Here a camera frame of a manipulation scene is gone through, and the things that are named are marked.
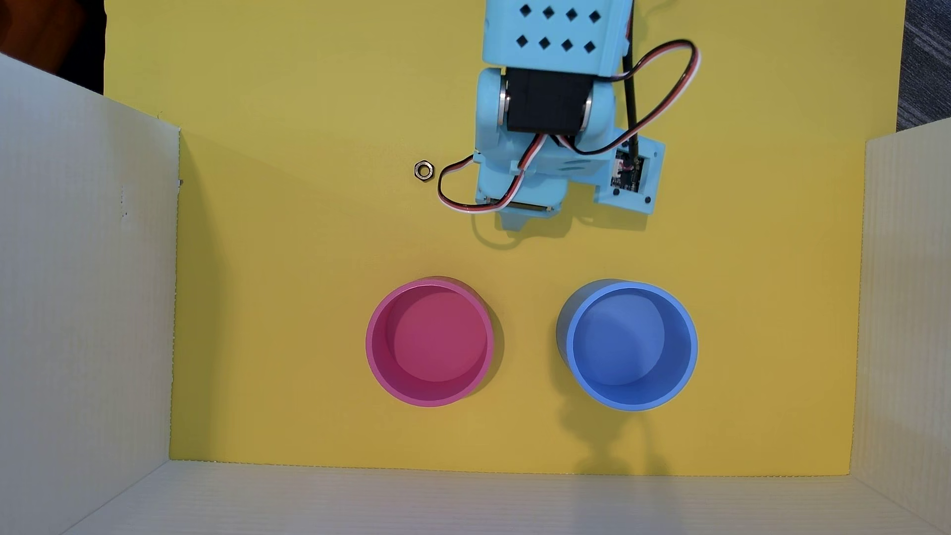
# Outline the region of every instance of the robotic arm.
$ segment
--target robotic arm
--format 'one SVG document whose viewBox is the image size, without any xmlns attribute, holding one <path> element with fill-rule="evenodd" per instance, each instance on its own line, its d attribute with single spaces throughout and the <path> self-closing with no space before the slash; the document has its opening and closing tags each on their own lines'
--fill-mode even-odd
<svg viewBox="0 0 951 535">
<path fill-rule="evenodd" d="M 475 153 L 438 177 L 439 200 L 463 213 L 499 212 L 521 230 L 554 217 L 570 181 L 594 186 L 594 202 L 653 213 L 664 145 L 638 136 L 692 81 L 700 53 L 688 40 L 665 43 L 631 66 L 632 0 L 486 0 L 485 69 L 475 105 Z M 689 50 L 684 74 L 661 103 L 627 129 L 614 125 L 612 84 L 675 50 Z M 625 57 L 625 70 L 615 73 Z M 442 193 L 449 173 L 479 164 L 477 204 Z"/>
</svg>

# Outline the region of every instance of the wire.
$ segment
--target wire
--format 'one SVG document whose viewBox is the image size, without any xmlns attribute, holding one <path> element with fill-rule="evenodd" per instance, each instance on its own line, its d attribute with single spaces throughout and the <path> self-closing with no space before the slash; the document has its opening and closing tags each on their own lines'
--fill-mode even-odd
<svg viewBox="0 0 951 535">
<path fill-rule="evenodd" d="M 621 62 L 621 67 L 624 71 L 630 71 L 634 69 L 634 1 L 631 0 L 631 18 L 628 20 L 628 41 L 631 45 L 628 47 L 628 53 L 624 54 L 624 59 Z M 634 79 L 633 77 L 628 78 L 624 81 L 624 100 L 628 108 L 628 129 L 634 128 L 634 125 L 637 124 L 637 102 L 634 99 Z M 636 143 L 637 136 L 631 139 L 632 142 Z"/>
<path fill-rule="evenodd" d="M 447 208 L 461 213 L 493 213 L 504 209 L 518 194 L 518 191 L 522 187 L 522 182 L 525 179 L 525 170 L 528 169 L 528 167 L 532 164 L 532 160 L 534 160 L 535 156 L 538 155 L 538 152 L 541 151 L 541 148 L 545 145 L 546 139 L 547 136 L 544 134 L 537 134 L 534 137 L 528 148 L 525 149 L 525 153 L 522 154 L 521 159 L 518 160 L 518 174 L 509 185 L 509 189 L 505 192 L 505 195 L 503 195 L 498 201 L 482 205 L 464 205 L 450 199 L 445 195 L 445 193 L 442 192 L 442 179 L 447 174 L 461 171 L 473 163 L 474 157 L 467 156 L 462 160 L 455 162 L 454 164 L 446 166 L 446 168 L 444 168 L 439 173 L 439 180 L 436 187 L 437 194 L 439 195 L 439 202 L 441 202 Z"/>
<path fill-rule="evenodd" d="M 600 80 L 607 81 L 607 82 L 620 82 L 623 80 L 627 80 L 629 78 L 632 78 L 633 75 L 640 69 L 643 69 L 644 67 L 650 65 L 657 58 L 663 56 L 664 54 L 667 54 L 676 50 L 690 50 L 690 59 L 687 62 L 687 67 L 684 69 L 684 73 L 681 74 L 680 79 L 677 80 L 677 83 L 674 84 L 670 92 L 667 93 L 667 96 L 665 96 L 664 99 L 661 100 L 660 104 L 658 104 L 654 109 L 652 109 L 650 113 L 645 115 L 643 119 L 641 119 L 640 121 L 637 121 L 637 123 L 632 128 L 629 128 L 628 131 L 621 134 L 620 137 L 618 137 L 617 139 L 615 139 L 614 141 L 612 141 L 605 147 L 598 150 L 581 150 L 574 144 L 573 140 L 563 135 L 557 136 L 558 141 L 561 142 L 561 144 L 564 145 L 565 147 L 568 147 L 569 149 L 573 150 L 574 152 L 582 156 L 594 156 L 596 154 L 603 154 L 605 152 L 608 152 L 609 150 L 617 149 L 618 147 L 623 145 L 624 142 L 630 140 L 633 136 L 635 136 L 637 132 L 639 132 L 643 127 L 652 123 L 655 119 L 657 119 L 657 117 L 660 117 L 665 111 L 667 111 L 667 109 L 670 106 L 673 105 L 674 102 L 677 101 L 678 98 L 680 98 L 680 95 L 684 93 L 687 87 L 689 87 L 690 82 L 693 81 L 693 78 L 697 74 L 697 70 L 700 69 L 700 60 L 701 60 L 700 50 L 697 49 L 696 45 L 694 45 L 692 41 L 689 41 L 687 39 L 675 39 L 673 41 L 668 41 L 667 43 L 664 43 L 663 45 L 655 47 L 653 50 L 644 54 L 644 57 L 638 60 L 637 65 L 635 65 L 632 69 L 622 72 L 620 74 L 617 74 L 615 76 L 600 78 Z"/>
</svg>

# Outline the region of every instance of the cup rim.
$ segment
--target cup rim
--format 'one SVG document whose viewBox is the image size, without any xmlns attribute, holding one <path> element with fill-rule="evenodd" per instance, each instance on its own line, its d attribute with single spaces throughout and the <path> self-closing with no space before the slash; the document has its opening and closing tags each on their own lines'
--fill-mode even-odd
<svg viewBox="0 0 951 535">
<path fill-rule="evenodd" d="M 482 326 L 485 330 L 486 335 L 486 347 L 482 356 L 482 366 L 478 373 L 473 377 L 473 380 L 462 388 L 459 392 L 440 398 L 437 400 L 420 400 L 402 392 L 387 381 L 385 375 L 380 371 L 379 366 L 377 365 L 377 355 L 373 350 L 373 341 L 375 338 L 375 333 L 380 327 L 379 317 L 385 312 L 399 297 L 401 297 L 406 292 L 419 288 L 419 287 L 442 287 L 452 291 L 453 293 L 462 296 L 466 302 L 469 303 L 475 310 L 478 312 L 479 319 L 482 322 Z M 366 339 L 364 341 L 366 348 L 366 358 L 367 363 L 370 365 L 370 370 L 373 372 L 374 377 L 377 379 L 377 382 L 380 386 L 383 387 L 390 395 L 397 398 L 398 400 L 413 405 L 413 406 L 425 406 L 425 407 L 435 407 L 435 406 L 447 406 L 451 403 L 459 401 L 460 399 L 468 396 L 475 390 L 482 380 L 485 378 L 486 373 L 489 371 L 489 367 L 492 365 L 492 360 L 495 355 L 495 330 L 492 326 L 492 319 L 489 317 L 488 306 L 485 301 L 482 300 L 481 296 L 473 290 L 469 285 L 453 279 L 450 277 L 442 276 L 432 276 L 424 277 L 421 279 L 416 279 L 415 281 L 406 283 L 401 287 L 398 287 L 387 294 L 382 301 L 379 302 L 377 307 L 373 311 L 373 315 L 370 317 L 370 322 L 367 325 L 366 329 Z"/>
<path fill-rule="evenodd" d="M 647 291 L 653 293 L 665 301 L 673 305 L 673 307 L 680 314 L 680 317 L 684 320 L 684 323 L 687 325 L 687 331 L 690 337 L 690 356 L 687 364 L 687 369 L 684 371 L 684 376 L 680 378 L 680 381 L 666 394 L 663 396 L 651 400 L 643 404 L 624 404 L 617 401 L 614 401 L 611 398 L 607 398 L 601 395 L 600 392 L 595 390 L 591 384 L 588 382 L 588 379 L 581 373 L 581 370 L 578 369 L 578 364 L 574 356 L 574 334 L 577 331 L 578 322 L 581 320 L 581 317 L 588 311 L 589 308 L 602 297 L 615 293 L 619 290 L 624 289 L 636 289 Z M 615 281 L 611 284 L 606 284 L 603 287 L 593 291 L 581 304 L 575 309 L 572 319 L 568 325 L 568 333 L 565 337 L 565 351 L 566 351 L 566 362 L 568 367 L 572 371 L 574 379 L 581 385 L 581 387 L 595 400 L 600 402 L 603 405 L 609 406 L 611 408 L 616 408 L 619 410 L 627 411 L 640 411 L 640 410 L 649 410 L 652 408 L 657 408 L 666 402 L 673 399 L 674 396 L 680 393 L 684 389 L 684 386 L 687 385 L 690 377 L 693 375 L 693 370 L 697 364 L 697 329 L 693 324 L 693 320 L 690 318 L 687 309 L 678 301 L 673 295 L 668 291 L 664 290 L 661 287 L 656 287 L 647 283 L 638 283 L 634 281 Z"/>
</svg>

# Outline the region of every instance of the metal nut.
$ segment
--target metal nut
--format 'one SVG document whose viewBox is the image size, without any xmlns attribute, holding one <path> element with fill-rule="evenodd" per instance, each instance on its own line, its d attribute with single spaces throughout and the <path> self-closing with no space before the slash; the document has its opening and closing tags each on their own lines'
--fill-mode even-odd
<svg viewBox="0 0 951 535">
<path fill-rule="evenodd" d="M 420 160 L 417 162 L 416 166 L 413 167 L 413 175 L 419 180 L 426 182 L 436 175 L 436 168 L 434 168 L 433 164 L 430 164 L 428 161 Z"/>
</svg>

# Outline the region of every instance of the light blue robotic arm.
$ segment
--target light blue robotic arm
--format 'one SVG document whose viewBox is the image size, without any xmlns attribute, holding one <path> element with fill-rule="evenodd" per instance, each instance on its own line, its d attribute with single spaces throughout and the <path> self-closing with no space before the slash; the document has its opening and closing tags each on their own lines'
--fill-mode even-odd
<svg viewBox="0 0 951 535">
<path fill-rule="evenodd" d="M 630 47 L 630 20 L 631 0 L 486 0 L 482 57 L 505 70 L 485 69 L 478 79 L 476 201 L 500 203 L 526 148 L 547 136 L 499 211 L 503 228 L 557 215 L 569 182 L 594 186 L 595 203 L 653 213 L 664 145 L 638 136 L 633 156 L 627 141 L 601 150 L 630 132 L 614 125 L 610 81 Z"/>
</svg>

